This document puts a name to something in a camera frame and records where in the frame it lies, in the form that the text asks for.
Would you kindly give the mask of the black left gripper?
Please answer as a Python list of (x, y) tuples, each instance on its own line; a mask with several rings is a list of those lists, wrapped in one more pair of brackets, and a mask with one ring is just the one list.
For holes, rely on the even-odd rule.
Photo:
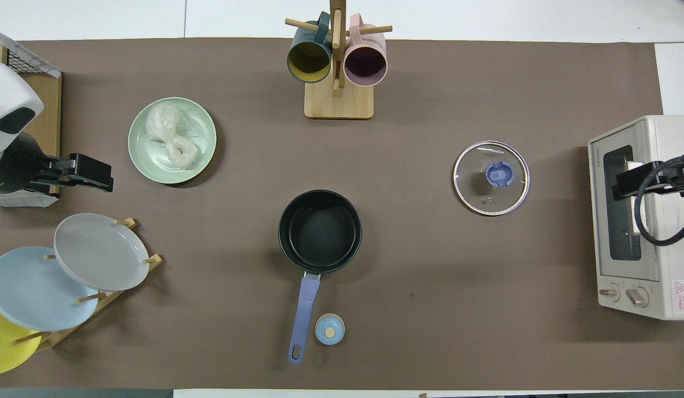
[(71, 153), (67, 158), (58, 158), (50, 162), (50, 173), (57, 186), (96, 188), (104, 192), (112, 192), (114, 179), (109, 164), (93, 159), (90, 156)]

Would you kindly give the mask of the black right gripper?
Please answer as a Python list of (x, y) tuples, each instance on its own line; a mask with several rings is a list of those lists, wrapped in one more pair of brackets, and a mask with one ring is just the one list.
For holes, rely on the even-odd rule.
[(652, 178), (646, 184), (645, 194), (677, 193), (684, 197), (684, 159), (670, 159), (651, 161), (618, 174), (615, 177), (615, 185), (612, 186), (613, 199), (621, 201), (627, 197), (635, 197), (641, 184), (650, 175)]

